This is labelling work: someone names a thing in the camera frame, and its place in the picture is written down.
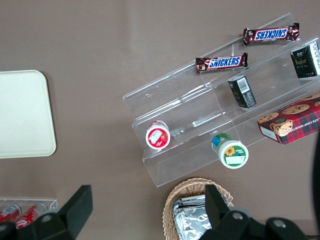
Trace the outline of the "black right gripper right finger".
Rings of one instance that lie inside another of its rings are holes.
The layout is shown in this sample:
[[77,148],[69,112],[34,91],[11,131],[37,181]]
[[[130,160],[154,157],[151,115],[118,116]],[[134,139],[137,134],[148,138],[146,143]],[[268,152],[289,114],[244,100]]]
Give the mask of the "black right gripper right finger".
[[264,240],[265,226],[241,207],[228,207],[217,187],[205,186],[205,210],[211,224],[203,240]]

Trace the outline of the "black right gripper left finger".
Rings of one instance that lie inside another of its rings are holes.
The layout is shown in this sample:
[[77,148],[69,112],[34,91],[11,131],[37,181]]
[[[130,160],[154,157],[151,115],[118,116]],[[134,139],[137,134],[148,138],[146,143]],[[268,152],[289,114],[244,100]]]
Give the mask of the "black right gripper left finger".
[[58,212],[40,216],[30,225],[29,240],[75,240],[93,211],[91,185],[82,185]]

